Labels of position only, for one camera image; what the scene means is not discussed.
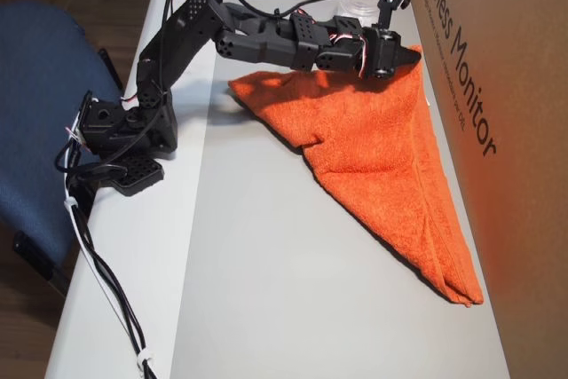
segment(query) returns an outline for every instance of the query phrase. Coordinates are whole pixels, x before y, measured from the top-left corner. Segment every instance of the wire bundle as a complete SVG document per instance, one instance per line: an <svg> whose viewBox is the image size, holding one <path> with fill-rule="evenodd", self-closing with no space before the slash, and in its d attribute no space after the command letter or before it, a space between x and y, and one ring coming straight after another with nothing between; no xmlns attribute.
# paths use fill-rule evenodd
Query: wire bundle
<svg viewBox="0 0 568 379"><path fill-rule="evenodd" d="M324 0L303 0L298 4L292 6L291 8L287 9L284 12L269 13L261 11L255 8L246 0L238 0L241 4L243 4L246 8L248 8L253 13L268 18L268 19L282 19L288 16L290 13L294 11L301 11L300 13L305 12L301 9L302 6L307 4L313 4L316 2L321 2ZM171 8L173 10L172 0L166 0L163 14L162 14L162 28L161 28L161 36L160 36L160 51L159 51L159 58L158 58L158 86L162 93L165 93L168 88L163 87L163 80L162 80L162 69L163 69L163 45L164 45L164 35L165 35L165 28L166 28L166 21L168 18L168 9ZM339 40L340 38L347 37L347 35L339 35L332 37L335 39L334 42ZM125 155L133 146L135 146L140 139L142 139L149 130L153 128L155 122L159 116L160 106L156 109L156 114L152 117L152 119L146 124L144 129L142 129L135 138L133 138L128 144L117 150L115 153L111 154L107 158L101 160L100 162L93 162L87 163L83 165L77 165L79 158L80 158L80 150L83 146L83 140L81 136L77 132L77 124L78 124L78 116L75 118L75 122L71 129L67 129L69 133L69 139L67 143L61 148L55 158L55 167L64 173L64 183L65 183L65 194L66 200L65 204L67 210L69 211L69 215L71 217L71 222L75 229L75 235L77 240L79 241L79 245L81 246L81 251L85 256L85 259L91 268L95 278L97 279L100 287L102 288L103 292L105 293L106 299L111 304L116 316L118 317L119 321L122 323L124 330L129 336L130 343L132 344L132 348L137 355L138 358L138 367L141 370L145 379L156 379L156 375L154 371L148 364L148 360L151 359L148 349L146 348L146 339L144 336L144 332L130 302L128 297L126 296L119 280L117 279L116 275L113 273L113 270L107 264L107 262L97 253L95 250L95 245L91 236L91 232L89 231L89 227L87 225L87 218L79 209L75 198L69 194L69 181L70 177L78 176L81 177L82 174L93 172L96 168L100 166L106 166L115 162L120 159L123 155ZM60 162L61 159L64 158L64 165L61 166Z"/></svg>

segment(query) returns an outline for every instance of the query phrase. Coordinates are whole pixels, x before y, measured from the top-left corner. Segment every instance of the blue chair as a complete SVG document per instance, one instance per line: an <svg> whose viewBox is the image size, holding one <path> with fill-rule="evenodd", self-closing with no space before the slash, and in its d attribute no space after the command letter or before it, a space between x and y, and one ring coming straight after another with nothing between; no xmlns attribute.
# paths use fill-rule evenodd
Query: blue chair
<svg viewBox="0 0 568 379"><path fill-rule="evenodd" d="M18 230L14 249L64 294L59 267L75 235L53 160L87 91L121 96L110 70L65 12L0 5L0 221Z"/></svg>

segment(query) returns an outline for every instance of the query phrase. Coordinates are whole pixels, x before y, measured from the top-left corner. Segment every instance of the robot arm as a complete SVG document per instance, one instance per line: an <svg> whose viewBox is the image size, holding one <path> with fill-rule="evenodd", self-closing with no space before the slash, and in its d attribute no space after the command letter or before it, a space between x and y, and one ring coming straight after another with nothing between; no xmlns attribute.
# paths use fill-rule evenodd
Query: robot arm
<svg viewBox="0 0 568 379"><path fill-rule="evenodd" d="M344 16L317 22L297 10L289 20L275 19L223 0L186 0L139 56L138 107L126 111L89 93L85 96L78 129L102 162L79 174L79 180L107 181L133 195L163 178L162 167L152 157L171 153L178 145L170 87L209 40L228 59L303 71L315 64L324 70L358 70L361 78L389 78L397 67L421 57L401 46L400 35L388 29L391 11L404 4L407 0L380 0L383 18L363 28L359 20ZM125 146L129 149L121 153Z"/></svg>

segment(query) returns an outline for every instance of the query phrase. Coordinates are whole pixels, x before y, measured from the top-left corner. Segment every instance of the orange towel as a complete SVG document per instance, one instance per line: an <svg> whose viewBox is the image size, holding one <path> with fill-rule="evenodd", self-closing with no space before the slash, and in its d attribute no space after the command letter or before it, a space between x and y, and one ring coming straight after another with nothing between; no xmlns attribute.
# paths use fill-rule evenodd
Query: orange towel
<svg viewBox="0 0 568 379"><path fill-rule="evenodd" d="M337 201L437 290L455 303L483 303L439 160L420 65L387 83L317 71L259 72L229 85L304 150L315 178Z"/></svg>

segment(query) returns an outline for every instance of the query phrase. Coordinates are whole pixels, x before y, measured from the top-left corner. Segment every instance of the gray table surface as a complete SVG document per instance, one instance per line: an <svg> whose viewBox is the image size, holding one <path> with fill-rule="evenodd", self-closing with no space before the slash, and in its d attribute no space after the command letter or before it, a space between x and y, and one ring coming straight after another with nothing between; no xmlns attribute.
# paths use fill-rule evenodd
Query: gray table surface
<svg viewBox="0 0 568 379"><path fill-rule="evenodd" d="M271 11L295 0L253 0ZM305 8L330 17L335 3ZM420 43L411 8L391 28ZM217 57L180 308L173 379L506 378L501 341L428 73L424 87L485 303L450 304L338 203L227 81Z"/></svg>

